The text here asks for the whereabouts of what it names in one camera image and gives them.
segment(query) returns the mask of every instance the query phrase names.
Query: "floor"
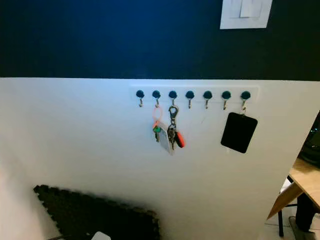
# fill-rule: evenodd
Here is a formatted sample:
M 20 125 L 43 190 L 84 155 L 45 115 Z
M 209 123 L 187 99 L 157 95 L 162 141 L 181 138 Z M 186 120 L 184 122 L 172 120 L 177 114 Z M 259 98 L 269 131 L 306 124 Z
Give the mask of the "floor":
M 289 181 L 286 181 L 282 189 L 284 189 L 288 184 L 290 184 Z M 296 206 L 285 207 L 282 210 L 284 237 L 279 236 L 278 215 L 276 214 L 265 222 L 258 240 L 296 240 L 288 220 L 290 216 L 296 215 L 296 211 Z M 320 214 L 316 214 L 314 216 L 310 231 L 314 232 L 317 239 L 320 240 Z

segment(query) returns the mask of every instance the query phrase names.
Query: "white object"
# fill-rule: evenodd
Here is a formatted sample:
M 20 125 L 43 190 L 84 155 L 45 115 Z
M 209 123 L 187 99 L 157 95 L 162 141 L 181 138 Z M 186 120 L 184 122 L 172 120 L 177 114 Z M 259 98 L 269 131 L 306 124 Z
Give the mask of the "white object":
M 104 233 L 97 231 L 93 236 L 92 240 L 111 240 L 111 238 L 108 235 L 105 235 Z
M 220 29 L 266 28 L 272 0 L 223 0 Z
M 171 148 L 171 143 L 168 138 L 168 126 L 164 124 L 162 121 L 158 121 L 157 126 L 161 128 L 161 132 L 159 133 L 159 143 L 162 148 L 164 148 L 170 155 L 174 154 L 174 151 Z

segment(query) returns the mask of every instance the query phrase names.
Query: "black tag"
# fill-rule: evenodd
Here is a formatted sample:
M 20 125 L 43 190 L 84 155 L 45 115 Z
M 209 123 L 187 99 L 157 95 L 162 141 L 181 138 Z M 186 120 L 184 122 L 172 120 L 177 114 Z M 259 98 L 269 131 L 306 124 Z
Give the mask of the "black tag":
M 230 112 L 226 120 L 221 144 L 240 153 L 248 149 L 258 121 L 252 117 Z

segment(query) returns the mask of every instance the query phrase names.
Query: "red key fob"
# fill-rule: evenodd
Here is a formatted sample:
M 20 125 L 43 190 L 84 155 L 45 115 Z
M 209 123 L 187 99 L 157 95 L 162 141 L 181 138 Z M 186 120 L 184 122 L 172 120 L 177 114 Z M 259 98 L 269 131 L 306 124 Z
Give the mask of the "red key fob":
M 184 137 L 180 134 L 180 132 L 177 131 L 175 133 L 174 140 L 180 148 L 183 148 L 185 146 Z

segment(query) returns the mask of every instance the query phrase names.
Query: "carabiner clip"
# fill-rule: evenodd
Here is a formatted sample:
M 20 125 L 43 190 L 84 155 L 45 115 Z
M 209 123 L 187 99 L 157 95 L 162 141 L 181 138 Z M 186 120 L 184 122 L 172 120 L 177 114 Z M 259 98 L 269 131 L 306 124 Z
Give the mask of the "carabiner clip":
M 169 107 L 170 118 L 172 120 L 176 119 L 178 112 L 179 112 L 179 108 L 176 105 L 172 105 Z

